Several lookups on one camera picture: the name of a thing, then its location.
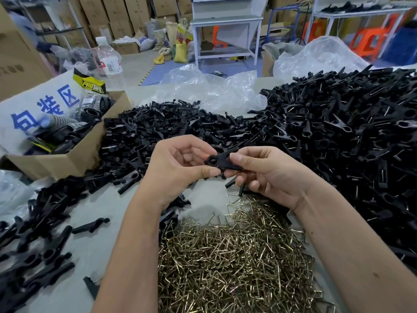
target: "bent metal wire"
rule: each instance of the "bent metal wire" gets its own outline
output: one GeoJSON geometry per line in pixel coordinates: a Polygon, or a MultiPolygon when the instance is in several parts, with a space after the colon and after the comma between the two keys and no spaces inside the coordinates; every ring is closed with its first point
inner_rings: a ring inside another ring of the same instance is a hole
{"type": "Polygon", "coordinates": [[[183,223],[162,245],[159,312],[316,312],[323,294],[313,288],[304,236],[266,201],[243,197],[232,206],[226,225],[183,223]]]}

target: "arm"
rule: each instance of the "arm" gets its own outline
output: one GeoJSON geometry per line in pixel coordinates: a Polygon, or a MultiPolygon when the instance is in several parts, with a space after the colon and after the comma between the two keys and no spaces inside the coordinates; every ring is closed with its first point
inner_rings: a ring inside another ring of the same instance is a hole
{"type": "Polygon", "coordinates": [[[245,147],[230,159],[244,168],[238,186],[296,214],[352,313],[414,310],[417,278],[335,188],[275,147],[245,147]]]}
{"type": "Polygon", "coordinates": [[[157,143],[125,212],[91,313],[158,312],[159,217],[189,184],[220,174],[218,168],[204,165],[215,154],[195,136],[157,143]]]}

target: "person's left hand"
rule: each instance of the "person's left hand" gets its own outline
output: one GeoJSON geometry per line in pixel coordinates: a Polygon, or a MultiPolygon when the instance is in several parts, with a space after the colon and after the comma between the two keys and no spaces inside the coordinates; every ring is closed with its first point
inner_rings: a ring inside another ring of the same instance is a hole
{"type": "Polygon", "coordinates": [[[162,211],[194,181],[221,174],[220,169],[204,164],[216,154],[213,147],[193,135],[159,141],[138,191],[156,200],[162,211]]]}

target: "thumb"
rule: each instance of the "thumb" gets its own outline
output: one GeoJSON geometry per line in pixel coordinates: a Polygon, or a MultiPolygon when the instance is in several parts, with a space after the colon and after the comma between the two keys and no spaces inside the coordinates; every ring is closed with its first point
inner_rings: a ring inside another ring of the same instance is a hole
{"type": "Polygon", "coordinates": [[[245,170],[250,170],[258,173],[268,173],[271,167],[266,158],[253,158],[242,155],[241,153],[231,153],[230,160],[232,163],[242,167],[245,170]]]}
{"type": "Polygon", "coordinates": [[[193,182],[203,178],[215,177],[222,173],[219,168],[205,165],[187,167],[186,169],[190,171],[193,182]]]}

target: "barcode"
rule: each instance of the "barcode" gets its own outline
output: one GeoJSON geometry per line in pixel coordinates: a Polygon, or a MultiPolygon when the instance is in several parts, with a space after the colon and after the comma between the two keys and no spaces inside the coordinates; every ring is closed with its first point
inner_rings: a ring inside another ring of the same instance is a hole
{"type": "Polygon", "coordinates": [[[114,70],[114,68],[113,68],[113,64],[112,64],[112,63],[108,64],[108,65],[107,65],[107,68],[108,68],[108,71],[110,71],[111,73],[114,73],[114,72],[115,72],[115,70],[114,70]]]}

